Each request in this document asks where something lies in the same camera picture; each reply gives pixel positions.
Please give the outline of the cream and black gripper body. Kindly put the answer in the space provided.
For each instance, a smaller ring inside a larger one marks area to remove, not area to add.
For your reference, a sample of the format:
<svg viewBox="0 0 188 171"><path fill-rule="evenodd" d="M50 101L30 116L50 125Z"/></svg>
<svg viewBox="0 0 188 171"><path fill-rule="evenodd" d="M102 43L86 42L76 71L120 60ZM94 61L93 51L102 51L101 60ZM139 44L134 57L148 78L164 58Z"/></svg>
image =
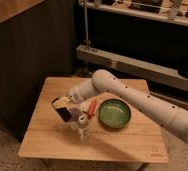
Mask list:
<svg viewBox="0 0 188 171"><path fill-rule="evenodd" d="M66 96L56 98L51 102L52 107L64 122L69 122L71 119L71 114L67 110L67 106L69 103L70 100Z"/></svg>

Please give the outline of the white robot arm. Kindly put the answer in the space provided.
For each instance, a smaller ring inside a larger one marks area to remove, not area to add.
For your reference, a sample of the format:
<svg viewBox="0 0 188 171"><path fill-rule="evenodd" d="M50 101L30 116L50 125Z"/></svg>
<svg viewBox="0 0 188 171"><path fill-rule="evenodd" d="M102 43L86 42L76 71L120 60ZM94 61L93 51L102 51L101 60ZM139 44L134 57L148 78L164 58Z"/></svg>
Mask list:
<svg viewBox="0 0 188 171"><path fill-rule="evenodd" d="M188 110L125 85L107 70L97 70L91 78L69 89L65 96L55 98L52 101L52 107L64 122L69 122L72 115L67 106L70 103L80 104L105 92L122 98L188 144Z"/></svg>

